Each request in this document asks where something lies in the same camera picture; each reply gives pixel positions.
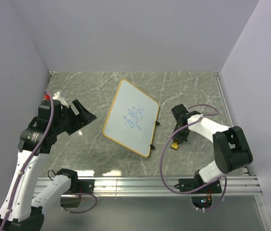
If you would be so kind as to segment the yellow whiteboard eraser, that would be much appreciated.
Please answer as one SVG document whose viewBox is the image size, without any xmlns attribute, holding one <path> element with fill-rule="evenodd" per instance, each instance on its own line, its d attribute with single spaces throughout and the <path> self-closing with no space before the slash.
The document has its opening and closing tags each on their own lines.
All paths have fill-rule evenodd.
<svg viewBox="0 0 271 231">
<path fill-rule="evenodd" d="M 174 150 L 178 150 L 178 148 L 179 148 L 178 142 L 173 142 L 173 143 L 171 144 L 171 148 L 174 149 Z"/>
</svg>

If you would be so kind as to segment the yellow framed whiteboard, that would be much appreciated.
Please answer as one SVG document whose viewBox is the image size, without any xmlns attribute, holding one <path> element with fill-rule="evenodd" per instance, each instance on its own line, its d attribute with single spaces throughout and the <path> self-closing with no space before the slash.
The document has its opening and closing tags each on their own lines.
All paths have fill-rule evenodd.
<svg viewBox="0 0 271 231">
<path fill-rule="evenodd" d="M 159 103 L 121 80 L 107 115 L 102 133 L 108 139 L 147 158 L 152 150 Z"/>
</svg>

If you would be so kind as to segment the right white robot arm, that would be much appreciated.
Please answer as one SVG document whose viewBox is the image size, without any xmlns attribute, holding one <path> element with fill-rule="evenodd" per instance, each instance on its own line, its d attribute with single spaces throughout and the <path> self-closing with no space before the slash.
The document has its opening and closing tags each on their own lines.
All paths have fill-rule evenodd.
<svg viewBox="0 0 271 231">
<path fill-rule="evenodd" d="M 253 162 L 245 134 L 239 126 L 216 123 L 198 111 L 188 111 L 183 104 L 175 106 L 171 112 L 176 120 L 171 148 L 177 150 L 179 144 L 187 141 L 191 131 L 213 144 L 214 160 L 194 176 L 193 187 L 198 192 L 205 192 L 215 179 Z"/>
</svg>

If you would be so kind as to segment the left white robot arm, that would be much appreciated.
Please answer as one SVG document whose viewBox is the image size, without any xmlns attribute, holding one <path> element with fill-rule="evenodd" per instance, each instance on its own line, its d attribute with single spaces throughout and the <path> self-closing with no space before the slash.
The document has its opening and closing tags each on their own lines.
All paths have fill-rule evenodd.
<svg viewBox="0 0 271 231">
<path fill-rule="evenodd" d="M 52 145 L 62 133 L 71 135 L 96 120 L 78 100 L 73 100 L 78 110 L 59 100 L 43 100 L 28 127 L 21 133 L 18 160 L 8 194 L 0 208 L 0 231 L 39 231 L 45 213 L 61 195 L 92 195 L 93 180 L 80 181 L 74 170 L 62 168 L 54 179 L 37 196 L 33 196 L 41 169 Z"/>
</svg>

